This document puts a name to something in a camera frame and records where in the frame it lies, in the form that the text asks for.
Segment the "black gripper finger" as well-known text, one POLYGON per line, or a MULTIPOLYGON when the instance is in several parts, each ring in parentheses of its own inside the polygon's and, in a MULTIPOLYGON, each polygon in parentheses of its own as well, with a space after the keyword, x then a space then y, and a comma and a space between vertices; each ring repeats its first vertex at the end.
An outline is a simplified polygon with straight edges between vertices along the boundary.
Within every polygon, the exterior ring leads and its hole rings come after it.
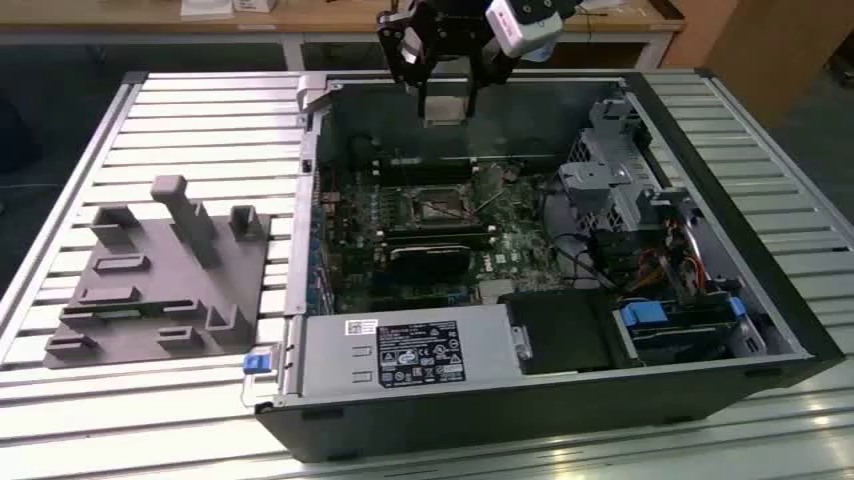
POLYGON ((425 118, 426 82, 437 63, 437 10, 428 1, 410 1, 405 10, 390 1, 376 14, 376 35, 396 83, 416 90, 417 117, 425 118))
POLYGON ((489 85, 505 83, 513 69, 513 58, 504 54, 488 27, 470 27, 465 39, 469 65, 465 115, 472 116, 478 91, 489 85))

